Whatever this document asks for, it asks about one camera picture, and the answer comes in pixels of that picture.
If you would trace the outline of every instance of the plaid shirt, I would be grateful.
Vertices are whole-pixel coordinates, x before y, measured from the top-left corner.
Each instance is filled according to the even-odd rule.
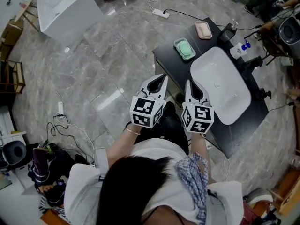
[[[198,166],[198,161],[204,165],[204,173]],[[193,153],[175,165],[177,172],[184,183],[187,185],[195,206],[199,209],[197,219],[200,220],[200,225],[205,224],[206,219],[206,198],[207,198],[207,185],[208,185],[208,162],[199,155]]]

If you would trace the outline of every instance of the green soap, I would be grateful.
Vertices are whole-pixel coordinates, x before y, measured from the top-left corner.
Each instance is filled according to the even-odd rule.
[[[189,43],[187,41],[181,41],[179,43],[179,49],[184,56],[189,56],[192,54],[191,46],[189,45]]]

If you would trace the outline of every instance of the gray marble floor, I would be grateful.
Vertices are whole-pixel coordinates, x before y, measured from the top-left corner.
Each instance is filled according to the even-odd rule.
[[[148,0],[95,1],[106,20],[86,31],[82,41],[69,51],[25,23],[25,31],[11,54],[12,60],[23,63],[26,80],[24,92],[16,97],[13,113],[18,129],[27,131],[30,143],[42,143],[47,138],[46,124],[53,122],[58,111],[60,98],[54,92],[57,91],[69,122],[84,129],[96,147],[108,148],[129,121],[132,96],[142,81],[154,74],[152,49],[195,23],[195,19],[173,12],[167,20],[154,16]],[[173,8],[199,18],[209,16],[216,24],[226,25],[234,19],[240,28],[250,28],[262,23],[245,12],[242,4],[231,0],[157,1],[163,9]],[[242,41],[248,33],[239,30],[232,42]],[[252,48],[244,59],[263,56],[261,44],[253,37],[249,41]],[[260,87],[272,92],[272,100],[266,99],[269,109],[285,104],[281,88],[285,71],[278,59],[253,74]],[[92,155],[83,131],[71,125],[64,132],[74,135],[79,146]],[[76,149],[70,137],[49,134],[49,139]],[[274,110],[229,159],[228,180],[240,181],[244,193],[256,187],[271,188],[287,168],[294,147],[292,108]],[[209,151],[213,178],[225,180],[224,155],[215,148]],[[228,165],[225,160],[227,175]]]

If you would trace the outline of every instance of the wrist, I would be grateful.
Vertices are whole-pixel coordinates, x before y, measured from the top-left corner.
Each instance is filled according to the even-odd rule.
[[[200,138],[203,138],[202,134],[200,133],[192,133],[192,139],[195,138],[195,139],[200,139]]]
[[[135,124],[132,124],[132,123],[128,124],[127,128],[130,129],[133,132],[136,132],[136,133],[140,133],[140,131],[142,129],[141,126],[138,126],[138,125],[135,125]]]

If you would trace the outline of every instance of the black and white marker cube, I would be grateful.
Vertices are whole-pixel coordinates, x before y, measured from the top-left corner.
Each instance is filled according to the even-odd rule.
[[[133,96],[130,107],[131,122],[142,127],[153,128],[163,115],[164,105],[164,100]]]
[[[214,123],[214,110],[212,107],[185,103],[181,117],[188,132],[206,134]]]

